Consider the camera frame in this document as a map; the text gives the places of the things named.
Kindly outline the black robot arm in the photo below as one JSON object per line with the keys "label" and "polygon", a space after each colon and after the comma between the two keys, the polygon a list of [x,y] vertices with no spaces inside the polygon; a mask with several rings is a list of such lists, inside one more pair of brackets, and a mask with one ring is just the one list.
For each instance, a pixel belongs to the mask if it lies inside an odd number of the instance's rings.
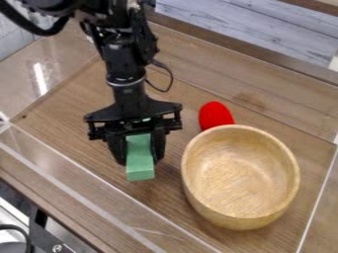
{"label": "black robot arm", "polygon": [[108,144],[118,164],[126,163],[126,137],[145,134],[154,161],[165,156],[166,135],[181,128],[181,104],[149,97],[145,87],[146,66],[164,64],[154,60],[160,51],[146,20],[145,9],[153,0],[15,0],[29,11],[56,18],[42,29],[15,10],[7,0],[0,0],[2,14],[31,34],[49,37],[60,33],[73,19],[105,64],[105,82],[112,88],[113,104],[86,114],[88,138]]}

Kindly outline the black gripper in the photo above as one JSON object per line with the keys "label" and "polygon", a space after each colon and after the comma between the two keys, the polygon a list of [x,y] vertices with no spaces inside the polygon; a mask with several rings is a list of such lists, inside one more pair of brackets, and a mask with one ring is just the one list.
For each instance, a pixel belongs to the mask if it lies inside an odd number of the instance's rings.
{"label": "black gripper", "polygon": [[126,162],[126,141],[124,135],[152,133],[150,144],[154,162],[165,155],[166,134],[181,129],[181,104],[146,98],[145,107],[132,105],[121,111],[117,104],[86,114],[88,139],[106,139],[108,149],[120,165]]}

